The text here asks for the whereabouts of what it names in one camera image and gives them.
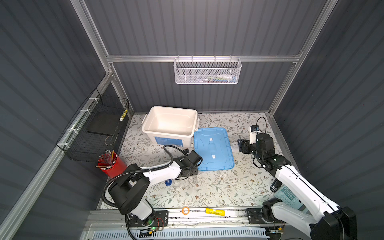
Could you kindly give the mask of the white plastic storage bin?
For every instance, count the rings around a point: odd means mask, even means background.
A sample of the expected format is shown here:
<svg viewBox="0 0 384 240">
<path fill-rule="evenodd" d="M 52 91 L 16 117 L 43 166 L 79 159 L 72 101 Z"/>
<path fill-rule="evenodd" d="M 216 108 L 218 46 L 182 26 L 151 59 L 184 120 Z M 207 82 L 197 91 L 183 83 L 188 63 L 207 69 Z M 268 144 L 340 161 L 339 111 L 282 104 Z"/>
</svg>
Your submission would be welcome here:
<svg viewBox="0 0 384 240">
<path fill-rule="evenodd" d="M 189 148 L 199 122 L 196 110 L 154 106 L 142 121 L 142 132 L 154 145 Z"/>
</svg>

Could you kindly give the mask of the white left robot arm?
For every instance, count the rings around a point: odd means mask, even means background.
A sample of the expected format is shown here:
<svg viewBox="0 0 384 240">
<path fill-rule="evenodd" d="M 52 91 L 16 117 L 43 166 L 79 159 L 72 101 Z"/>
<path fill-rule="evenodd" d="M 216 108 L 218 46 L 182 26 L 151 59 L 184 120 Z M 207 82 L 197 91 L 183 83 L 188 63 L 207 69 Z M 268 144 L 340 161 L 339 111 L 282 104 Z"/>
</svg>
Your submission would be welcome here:
<svg viewBox="0 0 384 240">
<path fill-rule="evenodd" d="M 121 215 L 134 215 L 145 226 L 152 224 L 156 211 L 143 197 L 150 186 L 166 180 L 181 181 L 198 174 L 203 158 L 194 150 L 182 150 L 164 145 L 170 162 L 151 168 L 140 168 L 132 164 L 123 173 L 111 178 L 102 190 L 102 201 L 119 210 Z"/>
</svg>

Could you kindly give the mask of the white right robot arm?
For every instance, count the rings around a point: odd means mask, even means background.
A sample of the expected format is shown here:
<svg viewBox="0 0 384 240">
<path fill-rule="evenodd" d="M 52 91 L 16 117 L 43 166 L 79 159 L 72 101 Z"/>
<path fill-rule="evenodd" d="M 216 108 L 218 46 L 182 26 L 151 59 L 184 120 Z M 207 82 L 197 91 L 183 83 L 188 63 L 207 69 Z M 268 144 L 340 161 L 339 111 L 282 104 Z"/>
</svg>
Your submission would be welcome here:
<svg viewBox="0 0 384 240">
<path fill-rule="evenodd" d="M 283 221 L 312 240 L 356 240 L 357 216 L 349 207 L 340 207 L 309 183 L 282 155 L 275 152 L 274 140 L 266 133 L 251 133 L 238 140 L 239 151 L 253 155 L 253 164 L 266 170 L 277 183 L 286 186 L 309 210 L 305 214 L 274 198 L 263 202 L 260 216 L 266 223 Z"/>
</svg>

